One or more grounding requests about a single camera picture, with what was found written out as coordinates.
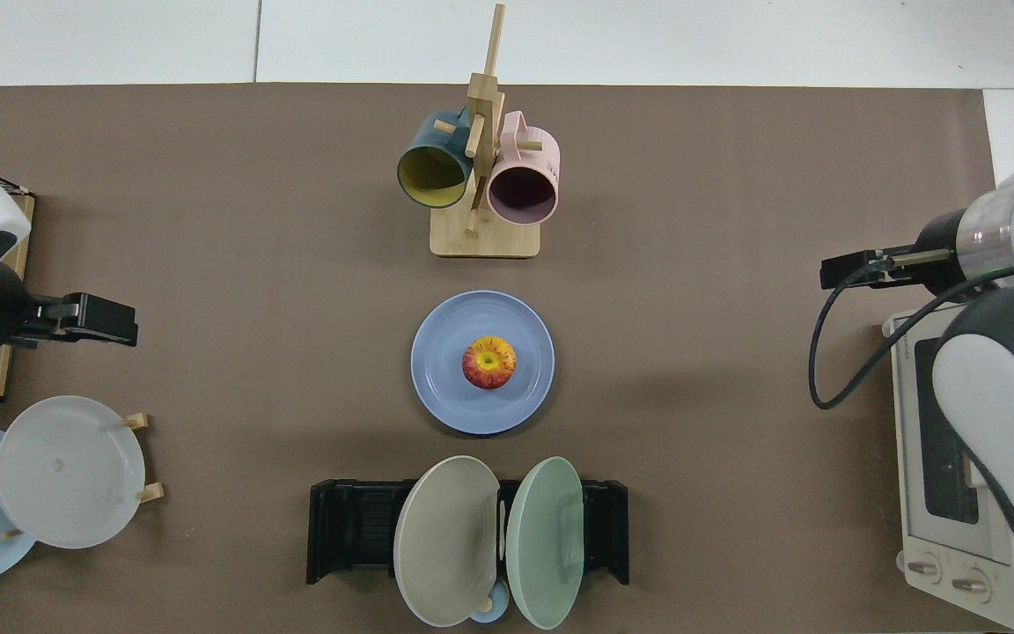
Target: white plate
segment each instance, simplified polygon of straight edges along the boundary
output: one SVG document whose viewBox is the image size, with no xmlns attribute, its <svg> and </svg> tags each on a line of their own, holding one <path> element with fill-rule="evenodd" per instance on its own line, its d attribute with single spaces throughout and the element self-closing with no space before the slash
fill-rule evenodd
<svg viewBox="0 0 1014 634">
<path fill-rule="evenodd" d="M 472 456 L 418 479 L 397 518 L 393 570 L 412 613 L 427 624 L 462 622 L 496 582 L 499 481 Z"/>
<path fill-rule="evenodd" d="M 37 541 L 87 549 L 136 514 L 143 452 L 108 407 L 54 397 L 16 418 L 0 444 L 0 504 Z"/>
</svg>

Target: wooden base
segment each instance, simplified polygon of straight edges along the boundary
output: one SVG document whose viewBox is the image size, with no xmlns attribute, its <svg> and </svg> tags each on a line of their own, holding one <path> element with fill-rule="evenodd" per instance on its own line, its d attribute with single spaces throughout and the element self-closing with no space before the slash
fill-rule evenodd
<svg viewBox="0 0 1014 634">
<path fill-rule="evenodd" d="M 475 184 L 458 204 L 430 213 L 430 251 L 438 257 L 506 257 L 538 256 L 540 231 L 537 224 L 524 227 L 511 224 L 496 216 L 491 209 L 472 209 Z M 475 233 L 468 231 L 472 213 L 476 214 Z"/>
</svg>

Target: oven knob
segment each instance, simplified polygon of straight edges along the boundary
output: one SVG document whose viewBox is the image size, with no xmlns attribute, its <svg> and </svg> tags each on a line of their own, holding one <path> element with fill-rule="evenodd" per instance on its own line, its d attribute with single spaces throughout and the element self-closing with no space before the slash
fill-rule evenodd
<svg viewBox="0 0 1014 634">
<path fill-rule="evenodd" d="M 969 576 L 966 578 L 954 578 L 953 587 L 968 592 L 982 604 L 993 601 L 993 589 L 989 578 L 980 569 L 969 569 Z"/>
<path fill-rule="evenodd" d="M 918 553 L 917 561 L 906 562 L 906 569 L 921 574 L 930 583 L 941 583 L 941 564 L 930 553 Z"/>
</svg>

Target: red apple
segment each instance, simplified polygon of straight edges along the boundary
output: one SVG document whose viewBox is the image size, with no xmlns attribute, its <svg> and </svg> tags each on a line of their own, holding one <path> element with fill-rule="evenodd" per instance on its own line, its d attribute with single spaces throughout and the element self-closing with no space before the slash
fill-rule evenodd
<svg viewBox="0 0 1014 634">
<path fill-rule="evenodd" d="M 502 337 L 481 337 L 467 346 L 459 365 L 468 382 L 484 390 L 503 386 L 515 372 L 515 349 Z"/>
</svg>

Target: wooden mug rack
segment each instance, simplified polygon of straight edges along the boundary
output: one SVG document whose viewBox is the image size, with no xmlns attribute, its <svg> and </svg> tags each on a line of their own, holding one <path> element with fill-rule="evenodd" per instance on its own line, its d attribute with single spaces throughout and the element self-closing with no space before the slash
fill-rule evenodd
<svg viewBox="0 0 1014 634">
<path fill-rule="evenodd" d="M 488 178 L 499 152 L 497 132 L 504 113 L 504 93 L 499 91 L 495 75 L 504 9 L 502 3 L 496 4 L 484 72 L 472 73 L 467 83 L 467 112 L 472 121 L 463 149 L 463 154 L 472 159 L 467 188 L 455 204 L 430 213 L 430 251 L 434 256 L 527 258 L 538 254 L 537 224 L 512 224 L 496 216 L 487 204 Z"/>
</svg>

